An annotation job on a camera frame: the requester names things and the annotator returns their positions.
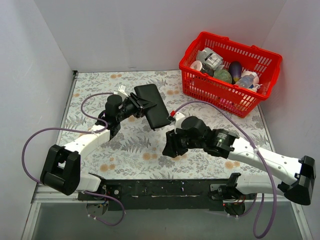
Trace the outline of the black zippered tool case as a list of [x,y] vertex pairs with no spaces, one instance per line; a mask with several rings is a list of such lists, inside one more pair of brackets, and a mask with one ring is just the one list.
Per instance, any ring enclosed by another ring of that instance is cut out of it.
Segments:
[[170,124],[168,120],[169,112],[155,84],[136,86],[134,91],[139,102],[142,103],[142,112],[152,130],[163,128]]

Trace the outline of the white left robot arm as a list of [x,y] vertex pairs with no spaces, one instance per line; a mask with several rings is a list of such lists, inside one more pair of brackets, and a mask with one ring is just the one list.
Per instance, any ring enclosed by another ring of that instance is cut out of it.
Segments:
[[121,122],[130,116],[147,115],[148,111],[163,103],[160,96],[131,93],[123,98],[112,94],[107,98],[102,111],[88,134],[84,134],[64,146],[53,145],[47,154],[40,182],[65,195],[75,191],[89,191],[95,200],[106,196],[106,187],[101,178],[81,172],[81,161],[105,142],[110,141],[120,130]]

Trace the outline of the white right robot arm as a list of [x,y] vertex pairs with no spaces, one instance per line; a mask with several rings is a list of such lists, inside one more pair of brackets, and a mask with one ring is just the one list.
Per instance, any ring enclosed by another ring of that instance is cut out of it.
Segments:
[[164,156],[175,158],[189,149],[202,149],[213,157],[242,162],[270,173],[267,176],[233,173],[226,184],[213,188],[212,196],[216,199],[230,200],[260,193],[284,196],[303,206],[311,204],[316,169],[315,160],[309,156],[293,158],[253,147],[235,133],[210,129],[196,116],[178,117],[174,128],[165,135]]

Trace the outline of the floral patterned table mat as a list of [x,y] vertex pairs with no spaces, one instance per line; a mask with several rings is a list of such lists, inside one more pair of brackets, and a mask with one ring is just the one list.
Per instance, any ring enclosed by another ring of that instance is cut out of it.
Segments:
[[[231,113],[219,113],[203,103],[193,103],[183,94],[179,70],[78,73],[71,90],[65,131],[57,144],[65,145],[88,131],[95,117],[105,108],[107,94],[125,86],[132,93],[135,86],[155,84],[169,111],[179,110],[186,116],[196,116],[212,129],[225,129],[240,136],[247,134],[262,148],[274,148],[262,111],[254,108],[241,118]],[[175,158],[162,155],[166,132],[170,126],[152,130],[145,118],[129,117],[121,123],[118,134],[102,144],[81,162],[86,173],[106,179],[222,179],[232,173],[262,175],[263,171],[239,161],[208,155],[200,149],[189,150]]]

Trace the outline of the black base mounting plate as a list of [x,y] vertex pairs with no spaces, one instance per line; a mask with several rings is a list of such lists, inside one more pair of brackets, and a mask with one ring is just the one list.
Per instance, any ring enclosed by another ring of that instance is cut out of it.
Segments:
[[234,179],[136,179],[102,180],[98,194],[118,200],[108,202],[109,211],[207,209],[223,211],[224,201],[239,205],[252,200],[236,189]]

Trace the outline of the green textured ball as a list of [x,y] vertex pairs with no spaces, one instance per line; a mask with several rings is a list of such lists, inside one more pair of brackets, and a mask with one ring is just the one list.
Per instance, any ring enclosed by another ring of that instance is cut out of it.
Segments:
[[228,84],[232,84],[233,81],[231,74],[226,69],[217,69],[213,77]]

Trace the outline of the white pink cup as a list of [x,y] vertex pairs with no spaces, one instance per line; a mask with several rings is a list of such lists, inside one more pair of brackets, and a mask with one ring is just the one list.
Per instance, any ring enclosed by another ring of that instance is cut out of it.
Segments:
[[200,60],[196,60],[190,65],[190,68],[192,70],[202,72],[203,71],[203,64]]

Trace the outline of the clear plastic bottle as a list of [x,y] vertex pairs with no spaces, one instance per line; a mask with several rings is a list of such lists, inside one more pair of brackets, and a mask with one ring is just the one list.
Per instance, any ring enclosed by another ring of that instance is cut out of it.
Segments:
[[239,79],[235,84],[241,88],[248,89],[251,85],[253,85],[254,79],[254,74],[245,75],[241,79]]

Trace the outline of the purple toy eggplant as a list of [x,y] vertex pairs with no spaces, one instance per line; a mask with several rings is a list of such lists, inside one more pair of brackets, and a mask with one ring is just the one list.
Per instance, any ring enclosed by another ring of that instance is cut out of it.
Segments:
[[231,75],[232,83],[235,84],[241,79],[242,75],[242,64],[239,61],[233,61],[228,67],[228,72]]

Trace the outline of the grey foil snack pouch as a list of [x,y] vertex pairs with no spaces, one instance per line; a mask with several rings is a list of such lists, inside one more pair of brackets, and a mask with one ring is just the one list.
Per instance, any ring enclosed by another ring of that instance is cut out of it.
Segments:
[[196,59],[202,62],[202,65],[206,65],[213,70],[220,70],[224,67],[223,57],[209,47],[199,50]]

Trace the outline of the white round toy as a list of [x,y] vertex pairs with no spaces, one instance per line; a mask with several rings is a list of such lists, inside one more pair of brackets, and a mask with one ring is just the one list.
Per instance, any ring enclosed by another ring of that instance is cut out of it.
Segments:
[[255,78],[253,79],[252,85],[249,87],[249,90],[251,90],[253,92],[257,92],[262,87],[262,84],[260,83],[260,79],[259,79],[257,73],[246,70],[246,71],[242,72],[241,77],[243,78],[244,76],[248,76],[248,75],[255,76]]

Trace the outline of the red plastic shopping basket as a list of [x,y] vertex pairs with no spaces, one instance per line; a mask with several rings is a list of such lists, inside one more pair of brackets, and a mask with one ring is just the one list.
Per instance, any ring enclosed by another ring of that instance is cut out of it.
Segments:
[[[213,78],[206,73],[191,69],[198,51],[210,48],[223,58],[228,68],[234,61],[240,62],[242,70],[257,73],[260,89],[256,92],[240,88]],[[261,101],[267,100],[276,85],[283,58],[280,54],[255,45],[248,46],[202,31],[189,45],[179,69],[182,77],[182,91],[197,100],[214,104],[218,108],[241,118],[246,117]]]

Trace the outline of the aluminium frame rail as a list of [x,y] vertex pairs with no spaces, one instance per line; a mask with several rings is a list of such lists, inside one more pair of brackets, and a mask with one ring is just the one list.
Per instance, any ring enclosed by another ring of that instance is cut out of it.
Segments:
[[[47,186],[37,185],[35,192],[31,200],[31,209],[29,211],[29,217],[26,220],[25,228],[22,234],[23,240],[30,240],[34,233],[34,228],[36,225],[36,220],[40,212],[41,204],[95,204],[98,201],[96,199],[92,200],[78,200],[78,193],[72,193],[67,196],[56,190],[52,190]],[[289,202],[293,209],[294,217],[298,225],[298,229],[304,240],[311,240],[313,238],[310,228],[308,226],[303,207],[299,204]]]

